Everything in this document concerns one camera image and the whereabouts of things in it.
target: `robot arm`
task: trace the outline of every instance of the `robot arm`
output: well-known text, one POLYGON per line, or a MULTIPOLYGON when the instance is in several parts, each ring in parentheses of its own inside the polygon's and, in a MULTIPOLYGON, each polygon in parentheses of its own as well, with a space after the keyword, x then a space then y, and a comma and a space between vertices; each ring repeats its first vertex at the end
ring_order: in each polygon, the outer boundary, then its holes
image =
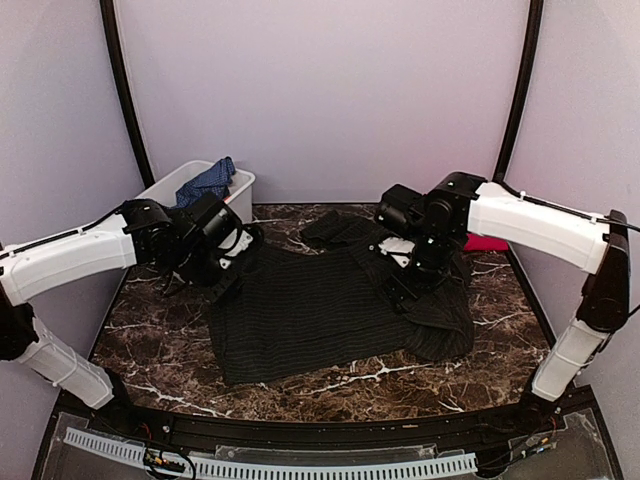
POLYGON ((94 273, 146 263, 215 285, 253 240, 235 213, 207 194, 184 209, 131 200, 90 225, 7 246, 0 251, 0 360, 25 364, 99 409, 115 397, 117 376, 65 345, 27 302, 94 273))
POLYGON ((376 220, 404 242, 400 254, 398 239, 379 245, 403 267, 389 288, 399 306, 405 297, 436 288, 446 278, 467 232, 549 253, 589 274, 575 317, 533 378, 531 393, 545 401, 556 401, 629 317, 629 244, 620 212, 606 217, 579 212, 454 173, 424 195, 392 187, 382 197, 376 220))

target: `white laundry basket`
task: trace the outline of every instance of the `white laundry basket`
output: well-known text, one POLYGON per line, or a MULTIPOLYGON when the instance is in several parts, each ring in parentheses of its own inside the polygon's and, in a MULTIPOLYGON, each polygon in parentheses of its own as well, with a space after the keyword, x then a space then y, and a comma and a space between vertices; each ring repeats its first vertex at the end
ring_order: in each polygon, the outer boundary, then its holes
MULTIPOLYGON (((213 167, 213 165, 213 162, 204 160, 193 160, 185 163, 166 177, 158 180, 153 186, 147 188, 137 198, 150 198, 167 207, 173 207, 176 205, 176 191, 192 178, 213 167)), ((256 176, 253 173, 236 168, 233 183, 229 185, 229 193, 231 195, 225 201, 240 217, 242 223, 250 223, 253 220, 251 186, 255 181, 256 176)))

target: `red object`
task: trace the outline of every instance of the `red object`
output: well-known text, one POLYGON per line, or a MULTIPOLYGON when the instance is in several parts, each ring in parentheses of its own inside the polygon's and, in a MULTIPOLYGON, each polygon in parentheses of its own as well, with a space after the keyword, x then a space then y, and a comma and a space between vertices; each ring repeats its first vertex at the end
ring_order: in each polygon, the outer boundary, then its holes
POLYGON ((469 234, 469 241, 464 246, 465 252, 494 250, 498 252, 506 252, 509 250, 509 244, 504 240, 492 237, 480 237, 478 235, 469 234))

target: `brown marble surface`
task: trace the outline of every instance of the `brown marble surface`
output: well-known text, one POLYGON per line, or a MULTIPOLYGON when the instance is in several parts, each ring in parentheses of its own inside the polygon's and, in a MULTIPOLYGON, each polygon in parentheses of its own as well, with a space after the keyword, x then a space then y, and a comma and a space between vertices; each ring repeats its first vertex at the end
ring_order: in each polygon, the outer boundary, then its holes
MULTIPOLYGON (((267 242, 317 254, 297 232, 332 209, 372 213, 367 205, 265 205, 255 206, 254 215, 267 242)), ((476 339, 473 351, 456 361, 425 364, 399 351, 269 384, 227 387, 211 349, 204 295, 188 288, 164 298, 164 279, 148 267, 129 272, 93 360, 119 372, 138 405, 234 419, 392 420, 515 402, 547 343, 506 257, 474 252, 465 258, 473 271, 476 339)))

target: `blue checkered cloth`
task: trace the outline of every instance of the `blue checkered cloth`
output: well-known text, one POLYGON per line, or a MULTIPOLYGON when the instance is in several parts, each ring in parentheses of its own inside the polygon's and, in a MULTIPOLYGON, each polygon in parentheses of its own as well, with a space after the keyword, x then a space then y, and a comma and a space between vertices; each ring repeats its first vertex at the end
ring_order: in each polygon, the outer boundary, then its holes
POLYGON ((236 173, 231 157, 218 160, 209 170, 185 183, 176 192, 177 208, 193 205, 202 195, 213 192, 220 200, 229 196, 229 185, 236 173))

